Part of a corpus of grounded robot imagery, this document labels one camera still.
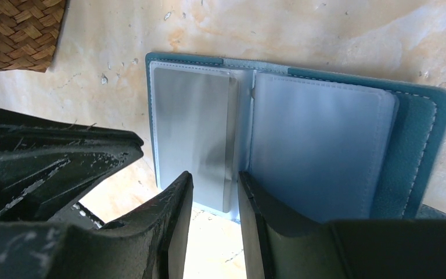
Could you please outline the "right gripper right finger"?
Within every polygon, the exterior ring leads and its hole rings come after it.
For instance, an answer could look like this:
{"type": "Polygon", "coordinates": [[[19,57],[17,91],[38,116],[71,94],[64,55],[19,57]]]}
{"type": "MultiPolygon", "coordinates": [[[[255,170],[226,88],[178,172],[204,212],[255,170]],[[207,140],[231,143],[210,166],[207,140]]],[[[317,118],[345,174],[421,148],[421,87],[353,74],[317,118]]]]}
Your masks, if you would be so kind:
{"type": "Polygon", "coordinates": [[[245,171],[238,191],[247,278],[446,278],[446,217],[320,224],[245,171]]]}

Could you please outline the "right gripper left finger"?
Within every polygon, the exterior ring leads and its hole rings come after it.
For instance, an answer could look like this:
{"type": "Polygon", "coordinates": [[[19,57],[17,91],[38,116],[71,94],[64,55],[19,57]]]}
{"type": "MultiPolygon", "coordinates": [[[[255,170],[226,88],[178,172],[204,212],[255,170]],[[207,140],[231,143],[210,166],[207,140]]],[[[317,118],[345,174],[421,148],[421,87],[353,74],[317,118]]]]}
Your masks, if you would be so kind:
{"type": "Polygon", "coordinates": [[[0,222],[0,278],[182,278],[193,177],[97,230],[71,223],[0,222]]]}

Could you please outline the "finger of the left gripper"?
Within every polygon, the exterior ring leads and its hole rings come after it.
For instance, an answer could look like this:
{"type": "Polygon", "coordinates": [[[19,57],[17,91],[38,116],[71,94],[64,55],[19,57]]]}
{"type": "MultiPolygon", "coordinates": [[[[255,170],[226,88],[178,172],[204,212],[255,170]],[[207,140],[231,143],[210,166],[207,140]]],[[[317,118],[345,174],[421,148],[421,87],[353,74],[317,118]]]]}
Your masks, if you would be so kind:
{"type": "Polygon", "coordinates": [[[143,156],[132,131],[0,108],[0,221],[47,221],[143,156]]]}

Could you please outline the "teal leather card holder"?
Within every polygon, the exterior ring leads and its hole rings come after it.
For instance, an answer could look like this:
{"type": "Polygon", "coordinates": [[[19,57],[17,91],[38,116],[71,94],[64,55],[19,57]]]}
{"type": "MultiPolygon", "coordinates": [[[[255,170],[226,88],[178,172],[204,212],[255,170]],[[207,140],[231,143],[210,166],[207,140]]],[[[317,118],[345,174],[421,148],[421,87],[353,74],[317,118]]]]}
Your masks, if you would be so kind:
{"type": "Polygon", "coordinates": [[[195,202],[202,209],[239,221],[246,171],[317,222],[417,215],[446,133],[446,89],[178,53],[151,52],[145,63],[152,152],[152,64],[226,69],[238,79],[231,209],[195,202]]]}

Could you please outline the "woven brown divided basket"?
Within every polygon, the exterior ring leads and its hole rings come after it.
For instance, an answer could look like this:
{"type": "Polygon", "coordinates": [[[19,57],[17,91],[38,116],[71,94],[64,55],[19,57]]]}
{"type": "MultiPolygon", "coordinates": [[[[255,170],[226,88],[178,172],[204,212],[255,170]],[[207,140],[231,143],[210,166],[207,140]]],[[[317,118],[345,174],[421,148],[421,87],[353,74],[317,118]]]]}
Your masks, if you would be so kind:
{"type": "Polygon", "coordinates": [[[0,0],[0,71],[46,72],[59,40],[66,0],[0,0]]]}

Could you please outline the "silver credit card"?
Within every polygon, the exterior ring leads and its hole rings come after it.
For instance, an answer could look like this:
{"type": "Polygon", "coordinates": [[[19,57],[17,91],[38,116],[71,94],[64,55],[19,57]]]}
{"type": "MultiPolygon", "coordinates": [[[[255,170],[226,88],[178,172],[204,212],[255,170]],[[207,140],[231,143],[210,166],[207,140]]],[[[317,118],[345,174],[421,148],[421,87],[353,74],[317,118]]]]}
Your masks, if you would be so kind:
{"type": "Polygon", "coordinates": [[[195,185],[194,201],[228,213],[239,93],[235,74],[154,63],[150,85],[157,185],[166,188],[188,171],[195,185]]]}

